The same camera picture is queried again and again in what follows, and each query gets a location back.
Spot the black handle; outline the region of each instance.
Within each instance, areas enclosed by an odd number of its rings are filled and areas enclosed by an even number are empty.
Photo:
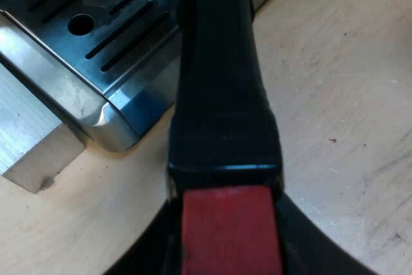
[[[183,33],[169,174],[178,192],[282,187],[275,118],[261,80],[250,0],[179,0]]]

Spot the metal edge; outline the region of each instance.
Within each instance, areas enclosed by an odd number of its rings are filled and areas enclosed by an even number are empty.
[[[119,110],[9,16],[0,10],[0,59],[9,71],[25,80],[36,95],[40,93],[45,105],[57,106],[104,149],[125,151],[139,140]]]

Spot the round hole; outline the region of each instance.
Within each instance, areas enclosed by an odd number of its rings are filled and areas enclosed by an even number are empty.
[[[88,14],[77,14],[70,19],[68,28],[73,35],[87,35],[95,26],[93,18]]]

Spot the slot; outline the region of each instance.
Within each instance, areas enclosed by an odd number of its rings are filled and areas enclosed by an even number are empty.
[[[141,43],[148,35],[155,31],[167,18],[169,17],[169,12],[164,12],[153,24],[150,24],[145,28],[137,37],[135,37],[127,46],[125,46],[120,52],[118,52],[112,59],[105,63],[101,67],[101,71],[106,72],[111,67],[113,67],[121,58],[127,55],[133,48],[135,48],[139,43]]]

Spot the scratch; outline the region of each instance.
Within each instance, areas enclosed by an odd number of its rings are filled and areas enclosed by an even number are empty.
[[[398,209],[400,209],[402,206],[404,206],[406,203],[408,203],[412,199],[412,193],[410,193],[405,199],[403,199],[402,202],[398,204]]]
[[[407,153],[404,153],[402,156],[400,156],[396,159],[393,159],[392,161],[388,162],[387,164],[384,164],[383,166],[381,166],[378,169],[374,170],[372,173],[375,176],[381,175],[382,173],[386,172],[386,170],[388,170],[389,168],[397,165],[403,159],[406,159],[406,158],[410,157],[411,154],[412,154],[412,151],[408,151]]]
[[[402,138],[400,138],[400,142],[405,142],[406,141],[406,139],[407,139],[407,137],[410,135],[412,133],[412,128],[411,129],[409,129],[403,136],[402,136]]]
[[[322,212],[320,212],[320,210],[318,210],[315,206],[313,206],[311,203],[305,201],[304,198],[302,198],[301,196],[299,197],[299,199],[301,199],[303,202],[305,202],[306,204],[308,204],[315,212],[317,212],[319,215],[321,215],[323,218],[325,218],[332,226],[337,227],[337,224],[335,222],[333,222],[332,220],[330,220],[327,216],[325,216],[324,214],[322,214]]]

